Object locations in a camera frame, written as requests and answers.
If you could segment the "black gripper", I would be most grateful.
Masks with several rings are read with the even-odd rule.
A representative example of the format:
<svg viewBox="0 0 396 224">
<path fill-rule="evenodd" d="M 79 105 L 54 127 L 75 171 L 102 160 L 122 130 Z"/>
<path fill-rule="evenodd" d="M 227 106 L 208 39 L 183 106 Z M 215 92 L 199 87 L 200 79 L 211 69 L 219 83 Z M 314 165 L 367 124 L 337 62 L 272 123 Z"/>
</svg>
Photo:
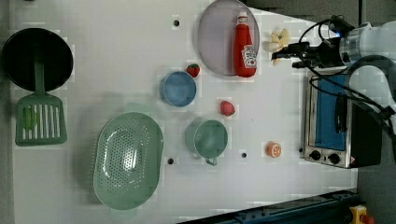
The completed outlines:
<svg viewBox="0 0 396 224">
<path fill-rule="evenodd" d="M 271 59 L 299 58 L 299 62 L 292 64 L 293 68 L 330 68 L 344 65 L 340 58 L 338 44 L 322 42 L 317 47 L 311 47 L 308 42 L 301 42 L 288 45 L 288 49 L 290 52 L 283 49 L 273 52 Z"/>
</svg>

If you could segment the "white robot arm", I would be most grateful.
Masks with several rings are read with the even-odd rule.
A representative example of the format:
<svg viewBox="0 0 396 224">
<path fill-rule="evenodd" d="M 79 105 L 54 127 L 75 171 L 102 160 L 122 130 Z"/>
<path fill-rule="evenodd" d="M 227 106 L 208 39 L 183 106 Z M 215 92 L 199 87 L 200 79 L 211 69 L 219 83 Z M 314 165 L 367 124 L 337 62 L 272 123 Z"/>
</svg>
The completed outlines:
<svg viewBox="0 0 396 224">
<path fill-rule="evenodd" d="M 395 110 L 395 23 L 355 27 L 337 17 L 314 24 L 328 24 L 335 33 L 312 47 L 296 43 L 276 50 L 271 59 L 296 58 L 294 68 L 307 68 L 318 79 L 345 92 L 345 97 L 379 110 Z"/>
</svg>

